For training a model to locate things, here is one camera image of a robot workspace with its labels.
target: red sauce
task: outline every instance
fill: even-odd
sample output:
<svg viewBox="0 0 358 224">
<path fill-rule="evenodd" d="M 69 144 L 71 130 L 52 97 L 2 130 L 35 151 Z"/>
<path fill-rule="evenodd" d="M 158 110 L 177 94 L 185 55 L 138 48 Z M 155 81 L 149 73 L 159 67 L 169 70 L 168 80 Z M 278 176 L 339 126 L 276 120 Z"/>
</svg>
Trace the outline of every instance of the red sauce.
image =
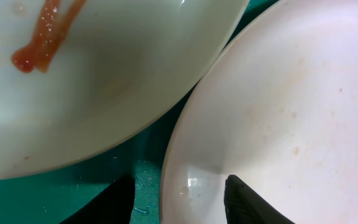
<svg viewBox="0 0 358 224">
<path fill-rule="evenodd" d="M 29 44 L 13 53 L 11 60 L 17 69 L 29 73 L 33 69 L 47 72 L 53 56 L 65 40 L 75 17 L 86 0 L 75 0 L 67 13 L 57 17 L 61 0 L 45 0 Z"/>
</svg>

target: white bowl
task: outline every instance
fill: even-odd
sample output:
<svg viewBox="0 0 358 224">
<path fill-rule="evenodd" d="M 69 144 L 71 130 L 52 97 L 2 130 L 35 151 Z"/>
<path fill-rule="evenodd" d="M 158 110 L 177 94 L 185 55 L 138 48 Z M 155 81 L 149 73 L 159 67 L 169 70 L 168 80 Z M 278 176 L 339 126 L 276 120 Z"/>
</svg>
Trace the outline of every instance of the white bowl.
<svg viewBox="0 0 358 224">
<path fill-rule="evenodd" d="M 247 2 L 88 0 L 48 73 L 23 74 L 10 57 L 44 0 L 0 0 L 0 179 L 89 158 L 155 121 L 216 60 Z"/>
<path fill-rule="evenodd" d="M 229 174 L 295 223 L 358 223 L 358 1 L 281 0 L 232 41 L 174 130 L 162 223 L 225 223 Z"/>
</svg>

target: wet green surface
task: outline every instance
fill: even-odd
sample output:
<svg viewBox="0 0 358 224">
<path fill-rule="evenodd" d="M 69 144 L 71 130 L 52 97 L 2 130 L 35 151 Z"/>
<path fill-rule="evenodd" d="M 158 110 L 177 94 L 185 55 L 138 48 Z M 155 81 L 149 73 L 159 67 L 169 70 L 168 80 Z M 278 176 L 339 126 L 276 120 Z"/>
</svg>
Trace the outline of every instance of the wet green surface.
<svg viewBox="0 0 358 224">
<path fill-rule="evenodd" d="M 276 0 L 251 0 L 234 35 Z M 159 223 L 158 190 L 170 135 L 188 95 L 147 129 L 114 149 L 53 172 L 0 180 L 0 223 L 58 223 L 122 174 L 135 177 L 131 223 Z"/>
</svg>

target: dirty plate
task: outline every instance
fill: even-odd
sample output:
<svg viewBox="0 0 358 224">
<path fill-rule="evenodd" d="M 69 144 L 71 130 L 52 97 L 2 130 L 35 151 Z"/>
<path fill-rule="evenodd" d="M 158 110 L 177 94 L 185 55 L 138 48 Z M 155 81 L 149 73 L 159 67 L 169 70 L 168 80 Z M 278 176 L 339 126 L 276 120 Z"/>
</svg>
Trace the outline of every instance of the dirty plate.
<svg viewBox="0 0 358 224">
<path fill-rule="evenodd" d="M 165 156 L 163 223 L 225 223 L 238 175 L 295 223 L 358 223 L 358 1 L 281 0 L 190 96 Z"/>
<path fill-rule="evenodd" d="M 0 0 L 0 179 L 81 161 L 155 121 L 207 72 L 247 3 L 88 0 L 48 72 L 24 74 L 11 55 L 44 0 Z"/>
</svg>

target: white plate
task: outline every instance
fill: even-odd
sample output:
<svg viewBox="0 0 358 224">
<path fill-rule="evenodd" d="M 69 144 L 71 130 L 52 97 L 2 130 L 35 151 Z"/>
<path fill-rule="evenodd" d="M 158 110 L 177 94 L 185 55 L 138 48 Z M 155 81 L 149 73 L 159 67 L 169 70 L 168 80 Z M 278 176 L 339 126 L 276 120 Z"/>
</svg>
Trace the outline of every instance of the white plate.
<svg viewBox="0 0 358 224">
<path fill-rule="evenodd" d="M 10 57 L 43 3 L 0 0 L 0 179 L 95 156 L 155 121 L 207 72 L 248 0 L 88 0 L 48 73 L 26 75 Z"/>
<path fill-rule="evenodd" d="M 358 1 L 281 0 L 200 81 L 165 156 L 163 223 L 225 223 L 236 174 L 295 223 L 358 224 Z"/>
</svg>

